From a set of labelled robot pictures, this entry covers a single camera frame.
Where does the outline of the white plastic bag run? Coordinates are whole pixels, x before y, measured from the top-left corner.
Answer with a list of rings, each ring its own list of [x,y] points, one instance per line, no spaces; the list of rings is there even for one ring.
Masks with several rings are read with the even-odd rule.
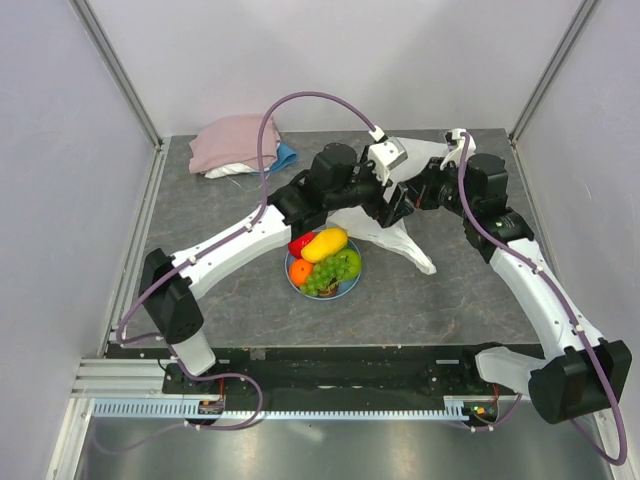
[[[409,180],[418,175],[432,157],[444,157],[448,153],[445,143],[402,138],[400,143],[408,158],[391,171],[394,182]],[[437,272],[430,257],[415,243],[406,231],[403,220],[388,228],[382,228],[366,215],[361,207],[342,209],[327,218],[328,227],[343,229],[349,237],[369,241],[385,250],[399,254],[411,261],[425,275]]]

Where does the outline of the yellow mango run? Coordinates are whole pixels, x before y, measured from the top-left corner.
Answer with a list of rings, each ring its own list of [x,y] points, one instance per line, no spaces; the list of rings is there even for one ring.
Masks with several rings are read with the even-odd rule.
[[[338,253],[348,243],[347,233],[340,228],[328,228],[317,233],[302,248],[301,257],[307,262],[317,264],[328,256]]]

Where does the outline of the green grapes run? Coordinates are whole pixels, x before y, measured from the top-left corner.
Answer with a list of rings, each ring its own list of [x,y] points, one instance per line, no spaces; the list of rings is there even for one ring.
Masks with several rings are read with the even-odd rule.
[[[307,296],[326,298],[335,295],[339,285],[344,282],[347,281],[337,279],[335,259],[334,256],[330,256],[315,264],[313,273],[299,290]]]

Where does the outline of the orange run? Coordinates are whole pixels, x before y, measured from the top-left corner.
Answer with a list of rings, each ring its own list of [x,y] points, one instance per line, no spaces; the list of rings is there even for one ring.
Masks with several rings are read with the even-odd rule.
[[[302,258],[295,259],[288,268],[288,277],[291,283],[299,288],[304,285],[307,278],[313,273],[315,265]]]

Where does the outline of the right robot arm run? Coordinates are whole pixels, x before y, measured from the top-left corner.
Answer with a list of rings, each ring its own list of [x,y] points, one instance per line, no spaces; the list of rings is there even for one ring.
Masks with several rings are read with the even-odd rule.
[[[460,173],[434,157],[407,182],[408,196],[422,210],[445,208],[463,220],[468,242],[505,282],[532,324],[543,355],[483,344],[458,368],[467,392],[492,383],[528,396],[537,413],[557,424],[618,402],[632,354],[621,340],[609,342],[581,314],[548,269],[524,218],[508,207],[503,159],[475,154]]]

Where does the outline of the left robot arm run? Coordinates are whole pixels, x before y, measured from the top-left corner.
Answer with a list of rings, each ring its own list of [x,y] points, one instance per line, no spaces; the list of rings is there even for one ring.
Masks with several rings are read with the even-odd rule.
[[[393,185],[392,170],[407,158],[396,138],[369,145],[361,154],[344,144],[328,144],[310,168],[235,225],[172,255],[160,249],[147,255],[140,290],[143,305],[182,362],[190,387],[208,393],[220,378],[198,299],[255,258],[323,226],[332,211],[360,207],[381,226],[392,225],[411,210],[402,185],[392,199],[384,197]]]

